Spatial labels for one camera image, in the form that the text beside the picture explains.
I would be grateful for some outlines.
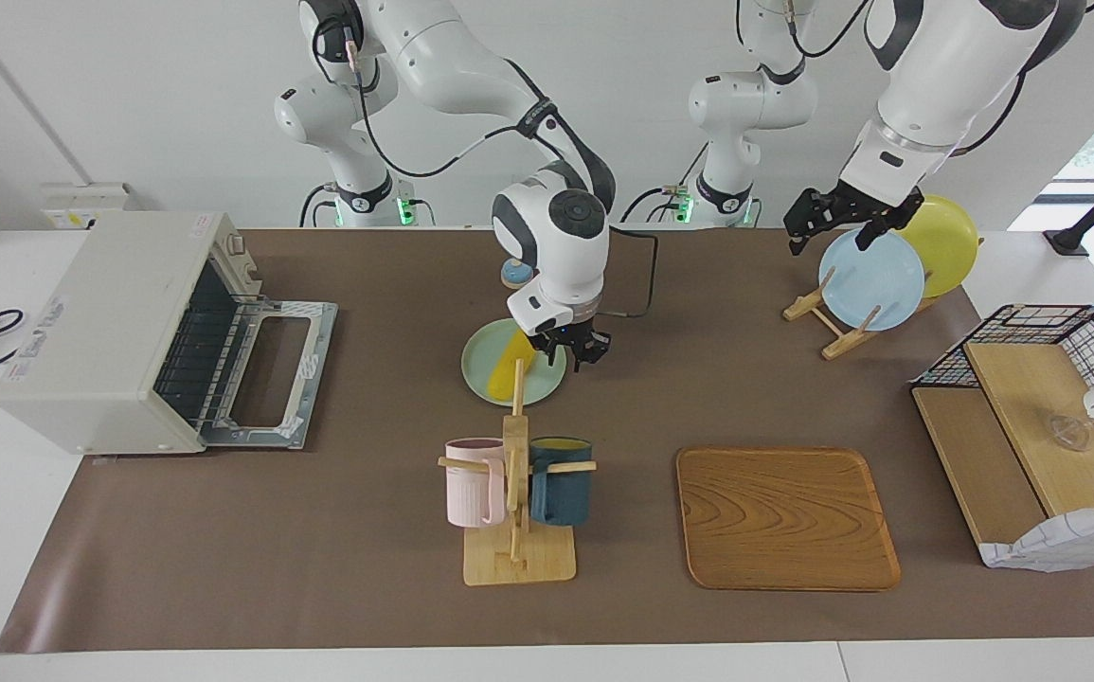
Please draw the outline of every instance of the brown table mat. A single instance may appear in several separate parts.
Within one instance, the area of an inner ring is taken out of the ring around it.
[[[607,307],[633,310],[650,244],[618,239]],[[1094,568],[990,570],[906,380],[978,322],[955,291],[836,362],[781,232],[665,234],[644,320],[528,409],[594,443],[575,580],[467,588],[434,461],[498,435],[459,354],[504,316],[490,233],[275,232],[248,244],[275,299],[342,309],[307,450],[84,461],[0,651],[689,644],[1094,636]],[[717,592],[686,570],[674,456],[838,447],[871,465],[905,578],[880,594]]]

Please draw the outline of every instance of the green plate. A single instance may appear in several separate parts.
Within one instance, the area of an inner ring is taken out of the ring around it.
[[[496,320],[469,337],[463,349],[463,379],[467,380],[469,389],[485,401],[507,407],[512,406],[512,401],[498,401],[487,394],[487,380],[490,379],[496,362],[504,354],[504,347],[508,347],[513,332],[519,332],[516,322]],[[547,354],[538,350],[538,357],[534,358],[533,366],[526,372],[526,404],[550,396],[555,389],[559,389],[566,371],[568,352],[562,347],[555,349],[554,367],[547,363]]]

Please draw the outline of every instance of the wire basket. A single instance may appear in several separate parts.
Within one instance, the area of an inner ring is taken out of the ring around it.
[[[916,389],[979,389],[968,344],[1040,344],[1064,348],[1084,382],[1094,385],[1094,305],[1005,305],[913,380]]]

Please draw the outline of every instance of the wooden mug holder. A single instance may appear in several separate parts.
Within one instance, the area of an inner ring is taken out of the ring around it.
[[[467,528],[463,539],[463,581],[467,587],[559,582],[575,578],[572,528],[529,518],[529,418],[525,413],[525,361],[517,361],[512,415],[504,416],[504,505],[508,518],[487,528]],[[439,458],[438,466],[488,474],[482,462]],[[597,462],[561,462],[538,475],[596,471]]]
[[[883,312],[884,308],[882,305],[875,305],[871,310],[871,314],[866,315],[866,320],[862,320],[862,324],[858,327],[851,328],[850,332],[842,332],[841,327],[833,320],[829,320],[827,314],[821,310],[821,305],[824,305],[824,289],[827,288],[829,281],[833,280],[834,273],[837,268],[829,268],[828,273],[825,273],[824,279],[821,280],[821,285],[815,288],[815,291],[806,294],[806,297],[800,297],[794,299],[791,307],[787,308],[785,311],[781,312],[781,316],[787,320],[787,322],[794,322],[794,320],[801,319],[801,316],[812,313],[815,315],[816,320],[819,320],[825,327],[828,327],[837,339],[831,342],[828,346],[825,346],[821,350],[821,355],[827,361],[835,361],[840,358],[841,355],[849,354],[850,350],[862,346],[866,342],[870,342],[875,336],[881,334],[880,332],[866,332],[866,328],[871,326],[871,323],[875,322],[876,316],[880,312]],[[934,305],[938,298],[934,299],[922,299],[921,305],[918,305],[918,313],[927,310],[930,305]]]

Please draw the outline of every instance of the white table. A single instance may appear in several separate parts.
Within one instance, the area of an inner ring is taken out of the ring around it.
[[[1,232],[0,310],[35,315],[84,233]],[[1033,250],[1039,234],[989,234],[965,288],[987,315],[1010,302],[1094,303],[1089,261]],[[1032,251],[1041,257],[1032,258]],[[0,354],[19,336],[0,340]],[[0,411],[0,628],[78,459]],[[1005,682],[1094,679],[1094,638],[962,643],[720,644],[529,649],[126,651],[0,656],[0,679],[770,679],[796,682]]]

